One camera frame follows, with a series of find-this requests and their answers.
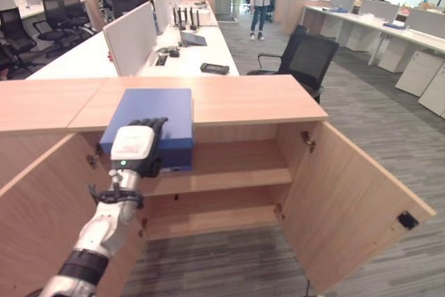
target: wooden cabinet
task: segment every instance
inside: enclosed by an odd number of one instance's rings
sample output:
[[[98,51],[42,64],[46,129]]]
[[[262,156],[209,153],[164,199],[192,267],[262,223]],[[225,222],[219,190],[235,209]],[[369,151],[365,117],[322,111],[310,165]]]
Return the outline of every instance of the wooden cabinet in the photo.
[[[110,182],[107,158],[91,168],[86,155],[127,87],[192,88],[193,170],[140,182],[145,209],[99,296],[119,295],[146,240],[275,224],[324,292],[435,215],[327,123],[291,76],[110,79],[72,115],[73,134],[0,188],[2,296],[41,287],[69,255],[95,208],[86,185]]]

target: black bracket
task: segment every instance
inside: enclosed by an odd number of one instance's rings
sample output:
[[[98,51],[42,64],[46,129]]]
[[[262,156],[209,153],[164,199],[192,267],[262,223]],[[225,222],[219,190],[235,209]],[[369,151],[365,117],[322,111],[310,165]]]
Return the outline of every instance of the black bracket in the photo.
[[[309,146],[309,152],[312,153],[316,147],[316,141],[311,139],[308,131],[302,131],[301,138],[303,139],[303,142]]]
[[[99,160],[99,158],[102,156],[103,153],[104,153],[104,151],[102,150],[102,147],[98,143],[98,144],[96,144],[95,153],[86,155],[86,161],[91,166],[91,168],[93,168],[93,169],[96,168],[97,161]]]
[[[410,214],[408,211],[404,211],[403,213],[401,213],[397,217],[397,220],[408,231],[414,229],[419,224],[419,221],[415,219],[413,215]]]

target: blue storage box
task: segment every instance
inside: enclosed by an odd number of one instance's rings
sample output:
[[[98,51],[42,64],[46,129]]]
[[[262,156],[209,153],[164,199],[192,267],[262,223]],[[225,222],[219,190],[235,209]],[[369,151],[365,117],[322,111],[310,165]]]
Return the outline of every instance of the blue storage box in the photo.
[[[110,153],[120,127],[132,120],[168,118],[162,129],[162,167],[190,170],[193,151],[192,92],[188,88],[129,88],[107,126],[100,145]]]

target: cabinet door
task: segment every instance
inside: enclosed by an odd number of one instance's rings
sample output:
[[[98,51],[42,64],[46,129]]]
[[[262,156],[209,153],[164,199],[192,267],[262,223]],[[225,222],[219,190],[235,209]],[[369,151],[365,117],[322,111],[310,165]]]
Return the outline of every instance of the cabinet door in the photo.
[[[399,215],[422,223],[435,211],[329,123],[311,139],[316,147],[305,152],[282,224],[311,284],[324,292],[407,233]]]
[[[95,169],[87,164],[91,152],[82,135],[70,134],[0,189],[0,296],[25,296],[43,287],[70,254],[95,212],[87,185],[105,189],[110,184],[100,164]],[[137,234],[137,227],[130,230]],[[128,262],[133,265],[139,256],[131,254],[131,259],[116,257],[126,273]],[[108,267],[99,293],[119,296],[125,278],[113,261]]]

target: robotic hand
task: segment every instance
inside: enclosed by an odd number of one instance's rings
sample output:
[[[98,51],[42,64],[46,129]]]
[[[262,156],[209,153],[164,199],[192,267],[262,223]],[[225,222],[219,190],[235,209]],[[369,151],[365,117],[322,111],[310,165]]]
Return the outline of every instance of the robotic hand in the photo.
[[[111,187],[90,192],[97,203],[92,219],[57,276],[40,292],[40,297],[93,297],[109,260],[124,245],[135,211],[143,207],[138,181],[156,177],[161,169],[157,148],[167,118],[133,121],[121,127],[111,148]]]

